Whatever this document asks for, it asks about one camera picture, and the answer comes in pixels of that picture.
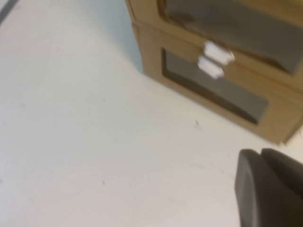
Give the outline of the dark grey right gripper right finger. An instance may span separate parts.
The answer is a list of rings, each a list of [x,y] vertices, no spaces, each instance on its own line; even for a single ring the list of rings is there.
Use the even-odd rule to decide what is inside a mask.
[[[303,196],[303,164],[277,150],[264,148],[262,158],[278,178],[298,196]]]

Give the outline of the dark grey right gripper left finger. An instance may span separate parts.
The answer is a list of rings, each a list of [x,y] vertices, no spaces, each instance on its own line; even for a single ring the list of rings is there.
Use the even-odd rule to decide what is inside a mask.
[[[261,152],[239,152],[235,195],[242,227],[303,225],[303,197],[278,178]]]

